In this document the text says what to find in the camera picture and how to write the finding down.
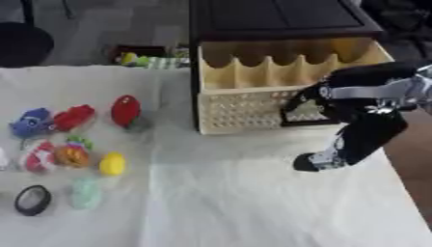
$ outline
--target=chair leg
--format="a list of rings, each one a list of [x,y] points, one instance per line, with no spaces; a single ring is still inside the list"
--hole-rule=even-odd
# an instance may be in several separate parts
[[[65,15],[67,19],[73,19],[73,12],[70,9],[68,0],[62,0],[63,8],[65,9]]]

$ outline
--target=plush toy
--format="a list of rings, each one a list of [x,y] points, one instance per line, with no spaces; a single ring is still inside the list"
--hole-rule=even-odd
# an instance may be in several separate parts
[[[46,134],[55,129],[51,114],[45,108],[38,108],[24,113],[19,120],[9,123],[13,135],[27,139]]]
[[[90,165],[89,152],[92,148],[92,142],[73,135],[67,138],[66,145],[55,150],[55,155],[60,164],[74,168],[83,168]]]
[[[18,165],[22,170],[30,172],[49,172],[53,171],[54,164],[54,145],[47,140],[38,140],[26,147],[18,160]]]
[[[70,107],[66,112],[61,112],[54,116],[56,129],[60,131],[70,131],[81,124],[85,124],[95,118],[95,110],[90,105],[80,105]]]
[[[140,102],[134,96],[121,96],[111,107],[114,123],[126,130],[142,130],[148,126],[141,116]]]

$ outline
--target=red toy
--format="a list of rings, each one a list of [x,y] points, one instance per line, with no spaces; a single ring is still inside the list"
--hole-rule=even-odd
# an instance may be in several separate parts
[[[132,126],[141,114],[140,102],[134,96],[121,96],[111,108],[111,118],[114,123],[124,128]]]
[[[70,107],[66,112],[61,112],[54,117],[54,124],[60,131],[70,131],[80,124],[85,123],[95,115],[95,110],[90,105]]]

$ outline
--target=small green toy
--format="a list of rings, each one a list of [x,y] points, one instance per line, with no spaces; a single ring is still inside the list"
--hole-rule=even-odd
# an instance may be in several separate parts
[[[149,65],[149,57],[139,57],[133,52],[122,52],[121,56],[116,58],[116,62],[119,65],[127,67],[147,67]]]
[[[76,209],[95,208],[101,192],[94,178],[78,178],[73,182],[71,202]]]

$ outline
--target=orange toy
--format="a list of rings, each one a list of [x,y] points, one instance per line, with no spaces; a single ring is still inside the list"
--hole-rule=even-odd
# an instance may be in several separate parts
[[[74,168],[89,166],[89,154],[82,148],[74,146],[62,146],[55,150],[59,163]]]
[[[89,150],[93,144],[76,135],[67,138],[67,144],[55,150],[55,155],[58,163],[71,166],[74,168],[82,168],[90,165]]]

